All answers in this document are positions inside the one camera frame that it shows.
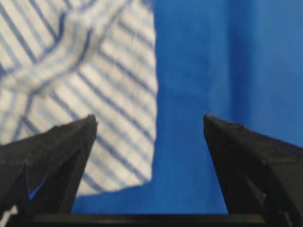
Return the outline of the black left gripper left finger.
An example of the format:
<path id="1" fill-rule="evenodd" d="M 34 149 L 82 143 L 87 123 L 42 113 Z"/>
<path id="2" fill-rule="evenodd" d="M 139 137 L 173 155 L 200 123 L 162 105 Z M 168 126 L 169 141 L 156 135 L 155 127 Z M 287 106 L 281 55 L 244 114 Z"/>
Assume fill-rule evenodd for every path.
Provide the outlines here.
<path id="1" fill-rule="evenodd" d="M 69 213 L 97 134 L 94 115 L 0 147 L 0 211 Z"/>

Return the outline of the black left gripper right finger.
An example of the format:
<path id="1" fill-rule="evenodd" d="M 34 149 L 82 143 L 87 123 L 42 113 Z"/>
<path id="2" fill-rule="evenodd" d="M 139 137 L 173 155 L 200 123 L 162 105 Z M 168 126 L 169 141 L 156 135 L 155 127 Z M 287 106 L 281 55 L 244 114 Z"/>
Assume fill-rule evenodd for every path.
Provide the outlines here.
<path id="1" fill-rule="evenodd" d="M 303 149 L 206 114 L 203 132 L 228 213 L 238 226 L 303 224 Z"/>

